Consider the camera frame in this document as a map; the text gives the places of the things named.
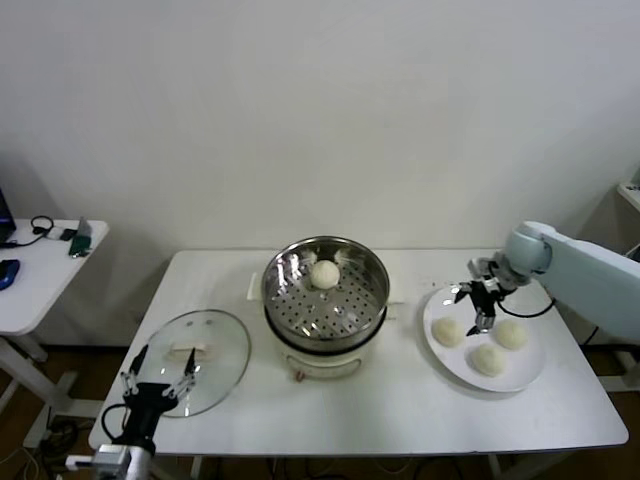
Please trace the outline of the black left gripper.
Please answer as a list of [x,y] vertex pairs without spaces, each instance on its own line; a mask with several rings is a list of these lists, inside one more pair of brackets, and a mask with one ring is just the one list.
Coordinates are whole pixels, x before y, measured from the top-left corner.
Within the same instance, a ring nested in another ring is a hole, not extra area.
[[182,377],[169,384],[137,383],[148,346],[134,357],[127,371],[121,373],[123,395],[130,414],[122,432],[125,445],[152,445],[160,417],[178,405],[195,386],[195,349],[188,357]]

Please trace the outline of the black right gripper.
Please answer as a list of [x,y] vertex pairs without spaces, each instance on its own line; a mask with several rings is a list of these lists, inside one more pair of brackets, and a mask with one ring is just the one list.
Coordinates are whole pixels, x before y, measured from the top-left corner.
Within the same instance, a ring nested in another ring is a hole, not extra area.
[[467,331],[467,336],[488,333],[494,326],[495,307],[504,296],[500,289],[490,290],[478,280],[471,282],[461,282],[452,289],[454,303],[457,304],[470,294],[472,304],[476,310],[474,324]]

